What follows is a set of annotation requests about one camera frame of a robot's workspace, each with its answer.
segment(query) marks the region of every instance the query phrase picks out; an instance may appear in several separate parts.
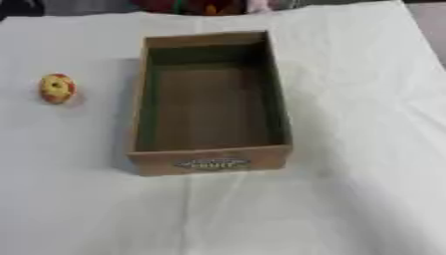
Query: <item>label on box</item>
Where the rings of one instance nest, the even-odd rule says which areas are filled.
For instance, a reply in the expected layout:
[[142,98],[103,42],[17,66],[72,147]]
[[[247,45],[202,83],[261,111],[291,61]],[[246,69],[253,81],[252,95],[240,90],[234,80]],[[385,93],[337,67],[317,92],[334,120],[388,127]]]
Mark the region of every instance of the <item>label on box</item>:
[[248,168],[248,159],[242,158],[203,158],[184,160],[174,163],[175,166],[203,171],[219,171],[224,169]]

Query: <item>red object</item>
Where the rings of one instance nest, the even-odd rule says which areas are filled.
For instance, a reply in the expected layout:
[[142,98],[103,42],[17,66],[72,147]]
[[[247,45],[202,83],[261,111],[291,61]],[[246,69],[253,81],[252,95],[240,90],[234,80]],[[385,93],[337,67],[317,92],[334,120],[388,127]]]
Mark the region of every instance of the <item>red object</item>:
[[147,12],[205,15],[206,7],[214,6],[217,13],[243,14],[243,0],[131,0]]

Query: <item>white tablecloth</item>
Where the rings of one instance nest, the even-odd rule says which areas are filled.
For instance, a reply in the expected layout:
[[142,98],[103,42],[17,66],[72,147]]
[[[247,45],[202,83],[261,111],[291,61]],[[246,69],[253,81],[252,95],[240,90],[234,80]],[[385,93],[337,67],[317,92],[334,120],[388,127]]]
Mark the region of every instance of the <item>white tablecloth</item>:
[[[287,169],[132,174],[141,39],[264,29],[293,124]],[[73,77],[83,100],[43,104],[36,84],[48,73]],[[446,254],[445,82],[399,2],[7,19],[0,254]]]

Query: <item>green inner lining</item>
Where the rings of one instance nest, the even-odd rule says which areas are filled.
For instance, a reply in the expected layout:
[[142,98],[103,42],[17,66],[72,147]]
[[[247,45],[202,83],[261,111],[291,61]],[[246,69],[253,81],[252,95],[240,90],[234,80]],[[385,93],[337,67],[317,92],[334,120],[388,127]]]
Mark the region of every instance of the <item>green inner lining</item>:
[[270,144],[285,143],[283,110],[279,82],[272,70],[271,59],[267,56],[264,42],[252,45],[224,45],[150,49],[147,56],[146,84],[143,89],[139,113],[136,150],[156,150],[156,122],[158,118],[159,70],[174,69],[222,69],[234,66],[257,66],[263,81],[262,98],[269,129]]

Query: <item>open box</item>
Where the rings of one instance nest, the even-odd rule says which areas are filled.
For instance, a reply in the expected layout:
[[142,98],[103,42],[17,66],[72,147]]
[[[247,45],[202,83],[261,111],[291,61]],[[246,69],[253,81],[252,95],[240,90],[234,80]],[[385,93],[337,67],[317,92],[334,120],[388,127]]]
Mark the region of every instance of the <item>open box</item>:
[[267,32],[146,38],[129,158],[141,175],[283,167],[277,76]]

